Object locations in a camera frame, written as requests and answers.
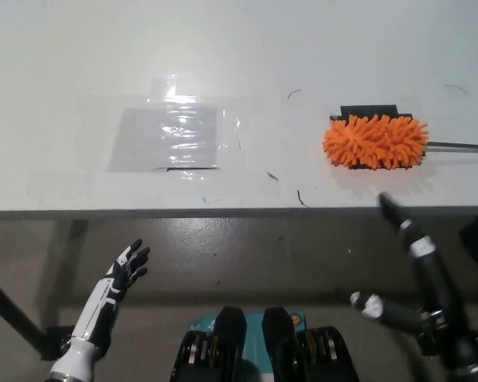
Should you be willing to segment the black and white right hand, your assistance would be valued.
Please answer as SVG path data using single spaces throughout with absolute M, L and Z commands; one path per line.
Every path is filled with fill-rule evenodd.
M 388 193 L 380 193 L 378 202 L 383 217 L 399 235 L 410 257 L 423 303 L 418 310 L 412 310 L 377 294 L 356 291 L 350 296 L 351 305 L 371 321 L 414 336 L 424 355 L 439 355 L 448 367 L 473 363 L 478 359 L 478 342 L 437 245 Z

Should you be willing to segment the white and black left hand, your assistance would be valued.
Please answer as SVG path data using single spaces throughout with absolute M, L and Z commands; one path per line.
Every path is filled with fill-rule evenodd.
M 88 297 L 73 329 L 72 336 L 94 345 L 104 356 L 127 291 L 147 273 L 150 248 L 137 239 L 128 245 L 99 279 Z

